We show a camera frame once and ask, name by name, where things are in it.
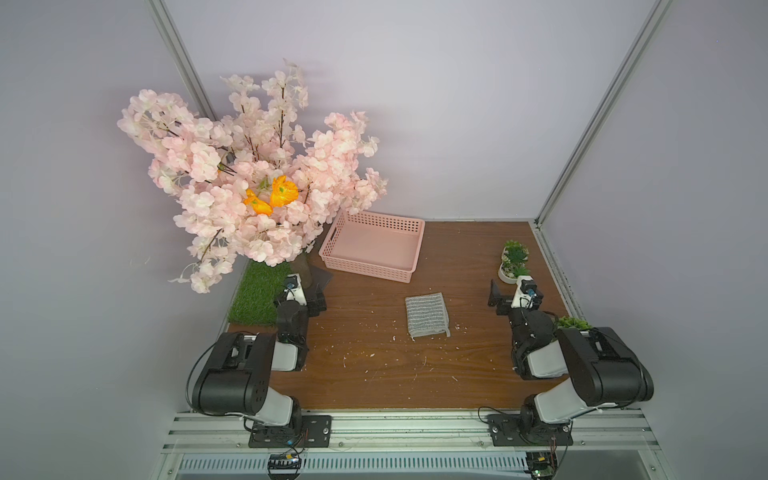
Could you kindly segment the green plant near right arm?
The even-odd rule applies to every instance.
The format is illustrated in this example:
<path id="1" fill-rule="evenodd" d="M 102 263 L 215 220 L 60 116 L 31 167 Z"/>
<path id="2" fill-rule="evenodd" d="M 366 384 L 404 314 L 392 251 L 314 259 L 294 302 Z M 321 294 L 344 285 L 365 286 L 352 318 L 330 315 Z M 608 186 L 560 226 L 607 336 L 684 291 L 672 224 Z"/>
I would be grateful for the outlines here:
<path id="1" fill-rule="evenodd" d="M 576 317 L 559 317 L 555 324 L 558 329 L 574 328 L 579 331 L 585 331 L 593 328 L 586 320 Z"/>

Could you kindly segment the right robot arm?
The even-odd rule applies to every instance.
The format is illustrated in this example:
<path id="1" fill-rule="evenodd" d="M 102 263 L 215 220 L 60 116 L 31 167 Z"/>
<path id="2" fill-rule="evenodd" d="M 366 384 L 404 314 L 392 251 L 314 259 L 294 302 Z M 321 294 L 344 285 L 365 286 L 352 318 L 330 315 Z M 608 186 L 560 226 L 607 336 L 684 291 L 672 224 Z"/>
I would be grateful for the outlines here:
<path id="1" fill-rule="evenodd" d="M 517 413 L 488 415 L 496 446 L 570 446 L 576 418 L 654 395 L 650 373 L 613 329 L 561 327 L 540 309 L 542 299 L 530 276 L 517 280 L 512 296 L 490 283 L 488 305 L 509 320 L 514 371 L 523 380 L 564 379 L 528 396 Z"/>

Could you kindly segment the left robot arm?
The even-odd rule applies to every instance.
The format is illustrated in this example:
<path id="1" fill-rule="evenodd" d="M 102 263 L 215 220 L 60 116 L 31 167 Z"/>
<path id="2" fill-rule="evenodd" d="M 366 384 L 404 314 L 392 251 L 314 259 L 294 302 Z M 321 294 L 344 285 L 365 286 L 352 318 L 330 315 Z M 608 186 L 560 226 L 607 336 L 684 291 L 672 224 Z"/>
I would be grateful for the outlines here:
<path id="1" fill-rule="evenodd" d="M 275 333 L 225 332 L 195 362 L 185 384 L 189 407 L 212 417 L 239 417 L 251 448 L 326 448 L 332 417 L 305 415 L 297 398 L 270 386 L 274 372 L 306 365 L 309 319 L 327 309 L 318 290 L 288 289 L 277 300 Z"/>

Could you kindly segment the grey striped dishcloth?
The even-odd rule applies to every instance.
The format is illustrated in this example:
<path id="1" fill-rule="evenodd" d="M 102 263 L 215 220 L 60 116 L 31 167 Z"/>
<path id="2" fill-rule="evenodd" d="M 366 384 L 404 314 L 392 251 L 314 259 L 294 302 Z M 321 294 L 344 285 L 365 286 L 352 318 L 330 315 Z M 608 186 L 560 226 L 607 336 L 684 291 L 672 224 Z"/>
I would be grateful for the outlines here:
<path id="1" fill-rule="evenodd" d="M 450 319 L 441 293 L 407 297 L 405 306 L 412 339 L 439 334 L 451 336 Z"/>

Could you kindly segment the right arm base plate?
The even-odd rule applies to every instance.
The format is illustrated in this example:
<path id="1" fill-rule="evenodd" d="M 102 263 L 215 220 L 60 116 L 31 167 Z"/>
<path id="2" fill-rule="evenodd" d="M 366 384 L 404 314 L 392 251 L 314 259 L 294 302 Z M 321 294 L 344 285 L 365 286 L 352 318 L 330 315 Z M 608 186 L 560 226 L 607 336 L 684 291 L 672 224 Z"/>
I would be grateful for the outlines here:
<path id="1" fill-rule="evenodd" d="M 573 444 L 569 423 L 545 423 L 533 414 L 490 414 L 486 418 L 493 445 L 565 447 Z"/>

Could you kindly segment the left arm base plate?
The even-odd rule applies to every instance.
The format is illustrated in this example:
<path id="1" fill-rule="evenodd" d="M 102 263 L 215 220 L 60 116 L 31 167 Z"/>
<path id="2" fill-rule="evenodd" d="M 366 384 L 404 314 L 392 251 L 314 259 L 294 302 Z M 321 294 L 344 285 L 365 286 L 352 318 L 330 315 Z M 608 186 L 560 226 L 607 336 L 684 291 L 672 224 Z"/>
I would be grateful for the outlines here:
<path id="1" fill-rule="evenodd" d="M 262 426 L 251 428 L 248 446 L 250 448 L 328 448 L 332 431 L 331 415 L 301 415 L 285 426 Z"/>

